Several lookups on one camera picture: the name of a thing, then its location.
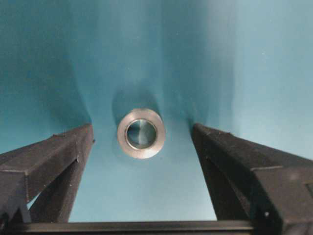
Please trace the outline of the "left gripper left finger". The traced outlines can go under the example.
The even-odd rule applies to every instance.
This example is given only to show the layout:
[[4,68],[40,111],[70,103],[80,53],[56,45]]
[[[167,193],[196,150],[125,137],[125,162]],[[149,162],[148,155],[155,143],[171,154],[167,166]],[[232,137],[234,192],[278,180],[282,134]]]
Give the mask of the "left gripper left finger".
[[2,153],[1,222],[68,222],[93,143],[85,124]]

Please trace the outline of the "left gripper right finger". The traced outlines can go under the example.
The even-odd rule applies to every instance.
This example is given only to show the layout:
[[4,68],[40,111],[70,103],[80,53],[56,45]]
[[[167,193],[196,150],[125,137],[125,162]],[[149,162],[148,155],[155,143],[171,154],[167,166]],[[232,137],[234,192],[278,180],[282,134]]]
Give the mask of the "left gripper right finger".
[[253,220],[278,235],[312,234],[311,160],[199,123],[192,141],[218,220]]

